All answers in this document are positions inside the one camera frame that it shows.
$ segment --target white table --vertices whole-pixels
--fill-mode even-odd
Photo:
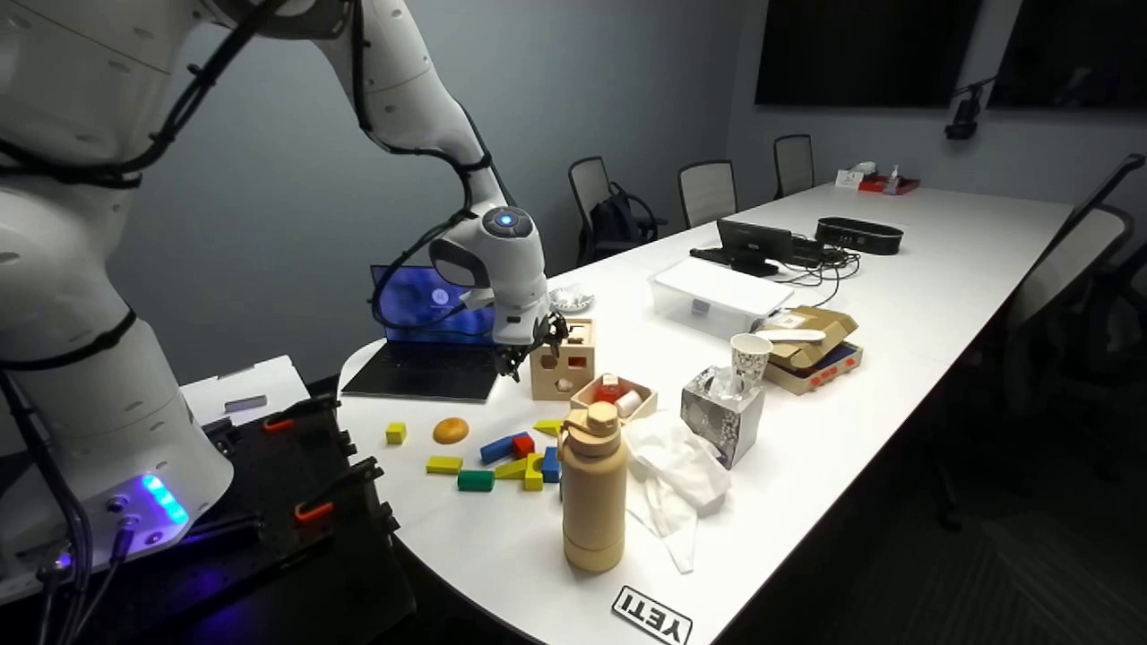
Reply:
[[[756,449],[732,471],[719,512],[700,526],[694,572],[676,572],[666,550],[638,520],[626,520],[623,564],[602,577],[578,577],[561,559],[556,488],[529,495],[499,483],[491,495],[460,495],[454,481],[424,472],[427,457],[477,461],[482,441],[561,415],[561,406],[529,400],[525,372],[522,383],[499,381],[487,406],[345,399],[341,426],[366,457],[378,459],[377,491],[395,506],[403,550],[479,608],[538,641],[648,645],[648,636],[608,614],[618,586],[691,615],[687,641],[712,641],[995,317],[1065,223],[1066,203],[941,190],[879,196],[822,185],[733,220],[808,236],[822,215],[900,227],[904,250],[893,257],[865,254],[861,276],[842,285],[831,303],[861,326],[854,332],[865,349],[861,371],[805,399],[767,396]],[[676,408],[682,383],[703,365],[728,363],[725,337],[653,311],[648,276],[703,243],[715,243],[715,227],[556,281],[597,298],[591,311],[597,372],[654,386],[659,408]],[[822,295],[829,287],[800,292],[792,305]],[[341,383],[377,349],[354,353]],[[471,439],[454,449],[433,445],[428,426],[443,415],[465,415]],[[384,445],[391,418],[407,423],[407,445]]]

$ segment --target label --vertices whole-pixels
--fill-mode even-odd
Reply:
[[[687,645],[691,615],[618,586],[614,598],[614,615],[626,620],[629,626],[645,631],[653,641],[664,645]]]

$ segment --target floor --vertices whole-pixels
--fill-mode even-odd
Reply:
[[[909,423],[719,645],[1144,645],[1144,406],[1136,381],[1105,406],[1055,400],[1007,433],[931,406],[941,423]],[[927,457],[960,495],[958,531],[939,524]],[[519,641],[415,564],[407,577],[424,608],[387,641]]]

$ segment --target tan bottle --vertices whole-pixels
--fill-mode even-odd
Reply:
[[[626,449],[617,408],[587,406],[587,426],[567,429],[561,457],[561,545],[572,570],[602,572],[623,557]]]

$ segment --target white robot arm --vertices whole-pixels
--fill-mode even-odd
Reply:
[[[169,120],[152,120],[198,21],[232,31]],[[71,516],[81,508],[89,524],[89,537],[68,531],[84,570],[111,559],[124,516],[124,557],[148,557],[174,545],[232,481],[105,263],[139,174],[249,37],[313,39],[377,144],[443,159],[465,203],[437,227],[433,267],[491,295],[499,344],[556,342],[538,337],[547,318],[538,227],[504,200],[403,0],[0,0],[0,375],[21,418],[21,433],[0,423],[0,459],[31,441],[34,418],[51,471],[76,495]],[[31,471],[0,491],[0,602],[38,588],[31,570],[65,537],[52,503]]]

